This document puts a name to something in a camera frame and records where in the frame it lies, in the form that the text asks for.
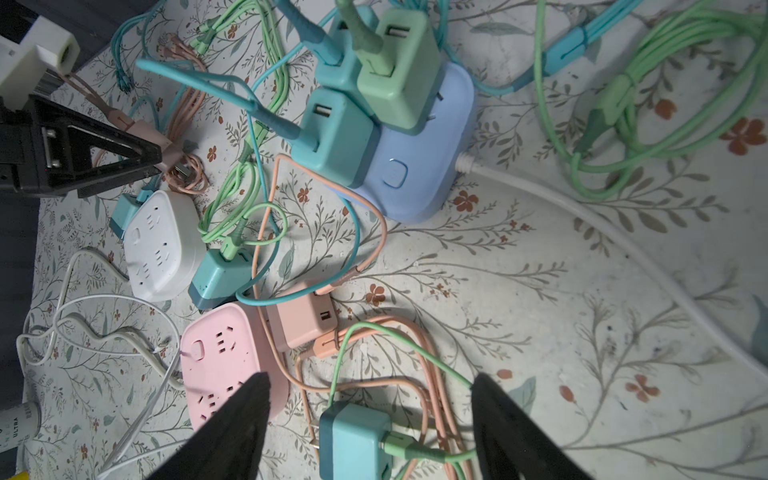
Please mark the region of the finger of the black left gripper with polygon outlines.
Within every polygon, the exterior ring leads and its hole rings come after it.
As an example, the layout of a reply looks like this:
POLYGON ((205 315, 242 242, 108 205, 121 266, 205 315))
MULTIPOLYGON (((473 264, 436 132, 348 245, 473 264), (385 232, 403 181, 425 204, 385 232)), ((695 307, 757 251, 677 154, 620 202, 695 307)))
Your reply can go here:
POLYGON ((159 145, 32 95, 1 107, 1 191, 86 198, 161 173, 159 145))

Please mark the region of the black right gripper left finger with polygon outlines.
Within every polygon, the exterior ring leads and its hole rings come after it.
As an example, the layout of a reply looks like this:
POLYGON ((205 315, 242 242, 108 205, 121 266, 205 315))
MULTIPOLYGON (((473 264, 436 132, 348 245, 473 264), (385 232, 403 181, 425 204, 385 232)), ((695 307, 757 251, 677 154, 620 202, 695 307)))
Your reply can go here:
POLYGON ((152 479, 255 479, 270 413, 270 380, 252 375, 152 479))

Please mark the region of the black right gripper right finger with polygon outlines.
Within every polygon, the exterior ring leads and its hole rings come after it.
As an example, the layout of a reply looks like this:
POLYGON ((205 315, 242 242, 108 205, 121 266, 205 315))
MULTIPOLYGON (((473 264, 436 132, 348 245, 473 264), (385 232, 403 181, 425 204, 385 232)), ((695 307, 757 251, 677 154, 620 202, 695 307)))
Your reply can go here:
POLYGON ((589 477, 488 375, 481 373, 474 379, 471 406, 484 479, 589 477))

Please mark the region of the pink power strip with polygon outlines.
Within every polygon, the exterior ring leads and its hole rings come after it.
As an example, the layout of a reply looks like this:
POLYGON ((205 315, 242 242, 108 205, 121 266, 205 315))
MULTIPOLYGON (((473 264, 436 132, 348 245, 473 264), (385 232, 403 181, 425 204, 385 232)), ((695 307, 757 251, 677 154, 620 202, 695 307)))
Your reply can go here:
POLYGON ((254 307, 226 303, 188 325, 181 337, 180 362, 195 431, 255 373, 269 376, 269 418, 274 419, 286 405, 289 382, 254 307))

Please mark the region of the teal USB charger cube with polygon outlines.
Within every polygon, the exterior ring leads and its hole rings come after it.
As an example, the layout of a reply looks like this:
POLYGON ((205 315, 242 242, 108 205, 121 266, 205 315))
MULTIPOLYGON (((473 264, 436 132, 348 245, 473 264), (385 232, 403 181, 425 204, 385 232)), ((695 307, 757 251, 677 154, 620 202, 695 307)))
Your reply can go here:
POLYGON ((319 421, 319 474, 323 480, 390 479, 392 456, 380 446, 392 430, 389 414, 346 401, 319 421))

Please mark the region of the pink USB charger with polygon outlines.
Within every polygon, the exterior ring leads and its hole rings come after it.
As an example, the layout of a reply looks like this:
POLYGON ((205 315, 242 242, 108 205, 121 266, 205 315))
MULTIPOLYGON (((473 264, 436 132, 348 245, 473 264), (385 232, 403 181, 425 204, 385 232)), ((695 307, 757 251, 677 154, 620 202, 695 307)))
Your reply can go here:
POLYGON ((156 164, 156 167, 163 174, 167 174, 173 170, 181 162, 184 156, 183 150, 178 145, 173 143, 145 121, 134 121, 127 129, 127 133, 154 143, 160 147, 162 160, 156 164))
POLYGON ((266 318, 278 352, 286 352, 313 342, 338 326, 330 295, 318 295, 314 292, 267 306, 266 318))

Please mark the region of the white power strip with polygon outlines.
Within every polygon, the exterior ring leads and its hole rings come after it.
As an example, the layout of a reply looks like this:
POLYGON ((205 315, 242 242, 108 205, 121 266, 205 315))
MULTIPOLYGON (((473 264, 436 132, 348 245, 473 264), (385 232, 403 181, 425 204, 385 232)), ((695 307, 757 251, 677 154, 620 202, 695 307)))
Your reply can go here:
POLYGON ((193 200, 158 190, 125 230, 123 245, 133 294, 150 303, 187 290, 206 254, 193 200))

